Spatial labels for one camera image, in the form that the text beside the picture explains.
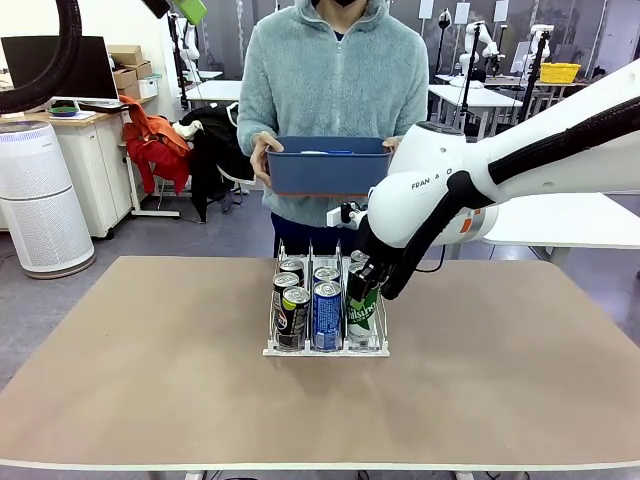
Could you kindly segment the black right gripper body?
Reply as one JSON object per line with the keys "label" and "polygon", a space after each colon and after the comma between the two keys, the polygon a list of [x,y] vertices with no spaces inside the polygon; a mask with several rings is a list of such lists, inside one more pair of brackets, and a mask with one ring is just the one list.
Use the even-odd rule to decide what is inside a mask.
{"label": "black right gripper body", "polygon": [[354,249],[361,251],[367,257],[360,273],[389,274],[395,266],[395,248],[387,245],[374,234],[368,219],[360,221]]}

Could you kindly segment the person's right hand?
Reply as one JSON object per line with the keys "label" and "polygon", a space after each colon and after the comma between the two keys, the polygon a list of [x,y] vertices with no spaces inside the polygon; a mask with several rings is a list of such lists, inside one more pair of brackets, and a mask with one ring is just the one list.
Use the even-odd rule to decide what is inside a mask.
{"label": "person's right hand", "polygon": [[250,156],[250,163],[254,170],[255,177],[270,188],[271,177],[268,168],[267,151],[269,149],[281,153],[284,151],[282,144],[276,140],[269,132],[262,131],[252,137],[253,152]]}

